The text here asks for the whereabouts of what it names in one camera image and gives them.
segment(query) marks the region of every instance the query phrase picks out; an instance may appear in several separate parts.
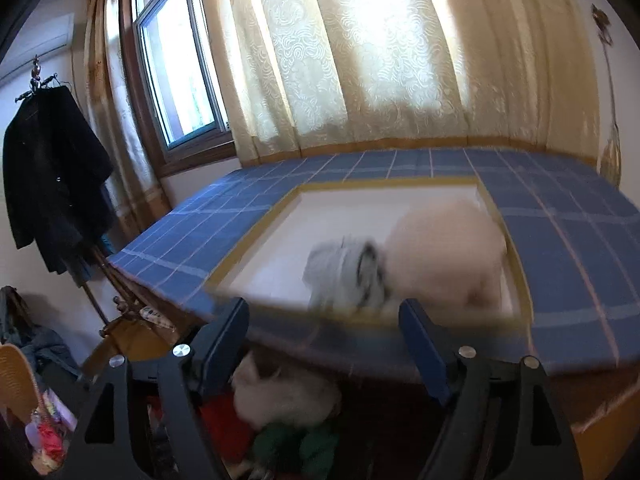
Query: window frame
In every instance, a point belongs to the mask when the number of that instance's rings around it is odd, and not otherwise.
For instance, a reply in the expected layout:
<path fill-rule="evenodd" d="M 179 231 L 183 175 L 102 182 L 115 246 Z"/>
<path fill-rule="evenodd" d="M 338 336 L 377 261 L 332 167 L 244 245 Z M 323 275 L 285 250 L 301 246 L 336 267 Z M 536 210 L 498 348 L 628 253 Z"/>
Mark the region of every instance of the window frame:
<path fill-rule="evenodd" d="M 145 20 L 152 19 L 165 1 L 167 0 L 149 0 L 144 9 L 138 12 L 136 0 L 120 0 L 120 32 L 127 86 L 141 140 L 159 178 L 236 156 L 226 114 L 218 106 L 218 100 L 222 100 L 222 97 L 217 81 L 213 81 L 216 77 L 215 66 L 207 63 L 203 50 L 205 46 L 199 38 L 200 31 L 194 15 L 194 5 L 197 3 L 193 0 L 187 0 L 191 31 L 215 122 L 185 135 L 169 146 L 165 141 L 162 119 L 154 102 L 155 90 L 152 88 L 148 63 L 144 57 L 145 42 L 142 38 Z"/>

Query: wooden frame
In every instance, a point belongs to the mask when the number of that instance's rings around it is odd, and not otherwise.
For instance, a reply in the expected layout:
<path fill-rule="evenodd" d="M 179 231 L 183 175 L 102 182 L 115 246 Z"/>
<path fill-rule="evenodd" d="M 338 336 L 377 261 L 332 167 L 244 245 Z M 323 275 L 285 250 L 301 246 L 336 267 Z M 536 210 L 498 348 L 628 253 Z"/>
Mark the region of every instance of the wooden frame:
<path fill-rule="evenodd" d="M 484 187 L 482 181 L 476 176 L 436 176 L 436 177 L 407 177 L 394 178 L 390 180 L 350 180 L 346 182 L 318 182 L 311 184 L 301 184 L 288 192 L 280 201 L 274 205 L 269 211 L 260 218 L 253 227 L 240 239 L 233 249 L 220 261 L 206 281 L 205 290 L 215 297 L 228 299 L 220 293 L 219 285 L 225 277 L 233 270 L 242 258 L 247 254 L 258 239 L 268 231 L 278 216 L 291 204 L 294 200 L 304 192 L 327 191 L 327 190 L 349 190 L 349 189 L 379 189 L 383 187 L 423 187 L 423 186 L 476 186 L 478 193 L 484 202 L 487 212 L 500 226 L 507 245 L 506 259 L 513 276 L 513 283 L 520 304 L 520 317 L 514 319 L 503 319 L 486 322 L 485 320 L 475 320 L 471 323 L 459 324 L 455 321 L 447 321 L 450 328 L 495 328 L 497 330 L 522 330 L 524 327 L 530 326 L 533 322 L 533 300 L 529 291 L 529 285 L 522 267 L 520 255 L 516 249 L 513 239 L 507 229 L 507 225 L 498 211 L 494 200 Z M 389 329 L 396 330 L 398 322 L 396 319 L 381 318 L 378 315 L 346 315 L 339 312 L 318 312 L 312 310 L 295 311 L 278 308 L 273 305 L 253 304 L 252 308 L 263 309 L 273 312 L 276 310 L 284 316 L 313 316 L 321 319 L 333 320 L 343 323 L 355 324 L 360 326 L 384 326 Z M 430 315 L 434 322 L 440 323 L 444 320 L 434 319 L 433 313 Z"/>
<path fill-rule="evenodd" d="M 156 124 L 145 95 L 145 83 L 142 79 L 136 39 L 134 36 L 134 19 L 131 0 L 120 1 L 120 41 L 122 43 L 122 60 L 127 79 L 127 87 L 131 105 L 136 115 L 136 123 L 149 161 L 158 178 L 170 176 L 181 171 L 197 168 L 218 160 L 236 156 L 236 146 L 231 133 L 215 137 L 216 143 L 206 135 L 196 137 L 181 146 L 173 148 L 170 153 L 162 148 Z"/>

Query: green cloth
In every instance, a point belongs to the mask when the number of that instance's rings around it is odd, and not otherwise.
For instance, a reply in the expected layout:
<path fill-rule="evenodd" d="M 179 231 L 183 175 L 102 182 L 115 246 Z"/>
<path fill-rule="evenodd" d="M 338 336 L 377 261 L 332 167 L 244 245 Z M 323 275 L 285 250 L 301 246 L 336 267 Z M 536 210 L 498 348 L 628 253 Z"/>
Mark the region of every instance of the green cloth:
<path fill-rule="evenodd" d="M 334 465 L 335 448 L 340 437 L 328 424 L 310 430 L 300 443 L 302 474 L 310 480 L 326 480 Z"/>
<path fill-rule="evenodd" d="M 334 465 L 339 437 L 327 423 L 300 430 L 273 422 L 255 437 L 257 463 L 279 473 L 302 473 L 309 480 L 326 480 Z"/>

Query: window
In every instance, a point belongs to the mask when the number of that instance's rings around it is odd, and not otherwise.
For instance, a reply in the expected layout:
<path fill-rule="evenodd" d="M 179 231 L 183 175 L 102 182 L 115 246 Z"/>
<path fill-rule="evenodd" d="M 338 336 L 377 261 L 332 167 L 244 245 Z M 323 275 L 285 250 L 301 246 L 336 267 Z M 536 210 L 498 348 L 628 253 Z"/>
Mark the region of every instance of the window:
<path fill-rule="evenodd" d="M 226 156 L 232 155 L 202 0 L 130 4 L 135 65 L 145 101 L 138 105 L 150 111 L 164 162 L 175 163 L 221 145 L 227 145 Z"/>

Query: orange curtain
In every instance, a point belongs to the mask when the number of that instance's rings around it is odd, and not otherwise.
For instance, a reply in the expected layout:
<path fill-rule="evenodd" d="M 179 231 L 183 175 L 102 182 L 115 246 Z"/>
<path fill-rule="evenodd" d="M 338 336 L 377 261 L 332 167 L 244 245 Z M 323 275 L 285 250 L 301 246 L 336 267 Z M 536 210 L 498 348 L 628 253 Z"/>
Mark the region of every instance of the orange curtain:
<path fill-rule="evenodd" d="M 595 158 L 571 0 L 204 0 L 245 163 L 358 146 L 491 144 Z"/>
<path fill-rule="evenodd" d="M 171 207 L 138 137 L 122 63 L 118 0 L 89 0 L 84 66 L 89 120 L 110 155 L 106 185 L 120 227 L 132 240 Z"/>

